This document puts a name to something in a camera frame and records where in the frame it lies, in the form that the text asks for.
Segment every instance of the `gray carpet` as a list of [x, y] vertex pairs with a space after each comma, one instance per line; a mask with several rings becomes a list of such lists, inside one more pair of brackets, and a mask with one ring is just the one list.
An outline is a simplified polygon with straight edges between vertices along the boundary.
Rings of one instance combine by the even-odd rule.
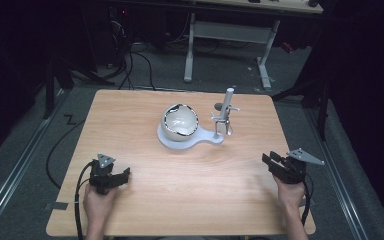
[[[144, 45], [135, 46], [143, 49]], [[248, 46], [250, 55], [258, 46]], [[197, 49], [206, 51], [211, 47]], [[185, 49], [167, 48], [166, 51], [152, 47], [141, 52], [152, 64], [153, 84], [157, 90], [178, 89], [186, 91], [225, 92], [227, 87], [235, 86], [235, 92], [245, 94], [273, 95], [291, 87], [297, 78], [311, 49], [298, 50], [292, 54], [274, 48], [267, 62], [269, 76], [272, 78], [272, 91], [264, 91], [258, 76], [254, 58], [243, 52], [231, 53], [232, 48], [219, 48], [211, 54], [197, 52], [193, 82], [183, 82]], [[150, 89], [149, 68], [147, 62], [133, 55], [133, 71], [130, 75], [131, 88]], [[101, 69], [101, 74], [110, 70]], [[117, 84], [125, 74], [113, 79]], [[90, 81], [76, 81], [71, 92], [66, 92], [59, 109], [50, 121], [36, 150], [30, 156], [31, 162], [12, 193], [7, 205], [0, 213], [0, 239], [56, 239], [46, 234], [46, 225], [50, 216], [49, 204], [52, 204], [58, 189], [46, 175], [46, 161], [52, 147], [73, 125], [87, 116], [94, 93], [104, 88]], [[0, 148], [0, 189], [17, 164], [35, 130], [43, 123], [45, 113], [44, 90], [37, 96], [36, 105], [13, 127], [8, 139]], [[384, 239], [384, 210], [376, 193], [362, 170], [353, 152], [349, 140], [342, 129], [334, 106], [330, 103], [326, 123], [326, 142], [320, 142], [314, 132], [310, 118], [314, 110], [304, 110], [291, 97], [275, 103], [283, 130], [290, 149], [303, 148], [312, 155], [323, 159], [325, 149], [331, 153], [334, 165], [346, 186], [368, 239]], [[65, 137], [55, 148], [49, 164], [52, 177], [62, 183], [69, 161], [74, 152], [82, 126]], [[326, 166], [308, 165], [308, 173], [314, 181], [314, 204], [311, 207], [317, 226], [310, 239], [355, 239], [353, 230], [344, 214], [343, 206], [334, 188], [334, 183]], [[265, 236], [269, 239], [286, 239], [286, 236]]]

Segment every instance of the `white bowl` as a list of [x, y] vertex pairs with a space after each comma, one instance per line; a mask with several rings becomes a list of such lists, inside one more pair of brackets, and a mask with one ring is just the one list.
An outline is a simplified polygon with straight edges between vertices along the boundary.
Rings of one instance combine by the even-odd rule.
[[188, 105], [175, 104], [164, 112], [161, 127], [169, 139], [186, 141], [198, 129], [198, 116]]

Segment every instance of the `white desk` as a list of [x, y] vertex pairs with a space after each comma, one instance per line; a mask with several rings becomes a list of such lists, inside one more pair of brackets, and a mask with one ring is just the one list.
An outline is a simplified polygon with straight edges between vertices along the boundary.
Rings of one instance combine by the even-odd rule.
[[[193, 0], [196, 2], [227, 4], [232, 6], [271, 9], [279, 11], [294, 11], [301, 13], [317, 13], [323, 12], [320, 5], [317, 7], [308, 6], [308, 1], [300, 0], [279, 0], [269, 1], [261, 0], [260, 3], [250, 3], [247, 0]], [[193, 73], [193, 42], [195, 37], [213, 38], [230, 41], [241, 41], [264, 44], [265, 48], [261, 57], [257, 58], [257, 65], [260, 72], [261, 81], [265, 90], [271, 90], [270, 78], [266, 69], [266, 61], [269, 56], [270, 49], [276, 37], [277, 29], [280, 21], [276, 20], [271, 28], [251, 27], [244, 25], [223, 24], [206, 21], [196, 21], [195, 14], [191, 14], [190, 30], [189, 30], [189, 48], [186, 56], [184, 81], [192, 81]]]

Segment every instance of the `metal stand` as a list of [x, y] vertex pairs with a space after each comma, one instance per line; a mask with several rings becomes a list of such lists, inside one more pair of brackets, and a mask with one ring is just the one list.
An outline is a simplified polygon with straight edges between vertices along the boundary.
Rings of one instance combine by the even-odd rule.
[[74, 82], [71, 78], [70, 72], [67, 66], [65, 66], [61, 61], [56, 60], [56, 58], [51, 58], [46, 68], [46, 113], [43, 117], [44, 119], [47, 119], [54, 110], [55, 79], [58, 80], [61, 88], [65, 91], [71, 91], [74, 87]]
[[261, 57], [257, 58], [261, 81], [265, 90], [271, 90], [270, 79], [267, 74], [266, 61], [270, 53], [280, 20], [276, 20], [271, 28], [251, 27], [215, 22], [196, 21], [195, 14], [191, 13], [189, 28], [189, 48], [186, 56], [185, 82], [192, 82], [193, 72], [193, 42], [195, 37], [251, 42], [265, 44]]

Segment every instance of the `dark background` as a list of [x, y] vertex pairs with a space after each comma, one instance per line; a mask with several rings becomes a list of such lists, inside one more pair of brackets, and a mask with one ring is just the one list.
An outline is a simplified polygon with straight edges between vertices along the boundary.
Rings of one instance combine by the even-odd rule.
[[[275, 45], [286, 41], [294, 48], [313, 46], [296, 85], [314, 79], [327, 84], [360, 163], [384, 205], [384, 1], [322, 4], [325, 15], [353, 21], [320, 27], [286, 20]], [[97, 39], [110, 42], [97, 37], [110, 31], [102, 25], [101, 10], [96, 5], [82, 10], [75, 4], [0, 1], [0, 144], [34, 104], [52, 56], [62, 55], [89, 70], [114, 59], [105, 54], [113, 51], [97, 46]], [[176, 35], [181, 26], [175, 20], [185, 17], [164, 10], [131, 9], [131, 13], [136, 24], [132, 27], [160, 48], [167, 40], [165, 31]]]

